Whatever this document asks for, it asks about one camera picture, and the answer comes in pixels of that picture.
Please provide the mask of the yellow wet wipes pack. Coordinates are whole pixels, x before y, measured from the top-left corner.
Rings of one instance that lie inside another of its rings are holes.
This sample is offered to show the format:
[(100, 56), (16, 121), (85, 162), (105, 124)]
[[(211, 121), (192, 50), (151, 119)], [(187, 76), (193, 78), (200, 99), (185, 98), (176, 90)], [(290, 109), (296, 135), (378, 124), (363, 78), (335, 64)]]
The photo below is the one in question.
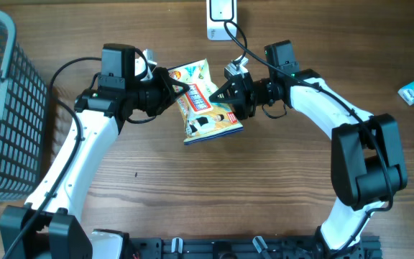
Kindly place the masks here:
[(243, 130), (243, 125), (229, 106), (209, 101), (218, 87), (211, 81), (206, 59), (168, 71), (171, 78), (190, 86), (189, 91), (177, 100), (184, 121), (186, 145)]

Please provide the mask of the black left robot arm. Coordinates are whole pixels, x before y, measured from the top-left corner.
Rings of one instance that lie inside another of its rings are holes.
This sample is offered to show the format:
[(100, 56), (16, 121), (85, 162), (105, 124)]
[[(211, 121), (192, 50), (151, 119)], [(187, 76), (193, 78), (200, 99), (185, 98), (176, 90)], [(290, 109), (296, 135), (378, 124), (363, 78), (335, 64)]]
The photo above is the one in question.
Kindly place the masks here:
[(131, 45), (103, 46), (98, 84), (85, 89), (68, 112), (68, 136), (24, 206), (8, 206), (0, 219), (5, 258), (138, 258), (129, 234), (95, 230), (80, 219), (100, 163), (135, 110), (161, 115), (189, 90)]

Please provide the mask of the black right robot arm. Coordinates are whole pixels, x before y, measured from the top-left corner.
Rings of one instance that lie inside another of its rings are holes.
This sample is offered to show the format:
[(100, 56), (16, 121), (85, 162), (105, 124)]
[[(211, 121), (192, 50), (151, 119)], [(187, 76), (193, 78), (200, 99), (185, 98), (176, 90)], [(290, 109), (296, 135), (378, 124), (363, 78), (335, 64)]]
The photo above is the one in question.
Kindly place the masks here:
[(388, 212), (408, 183), (396, 120), (373, 115), (334, 92), (311, 69), (299, 67), (291, 41), (264, 47), (269, 75), (253, 81), (245, 58), (225, 68), (226, 83), (210, 101), (229, 104), (238, 119), (253, 117), (258, 106), (276, 101), (306, 115), (331, 141), (331, 184), (336, 201), (316, 231), (313, 257), (337, 258), (360, 246), (373, 214)]

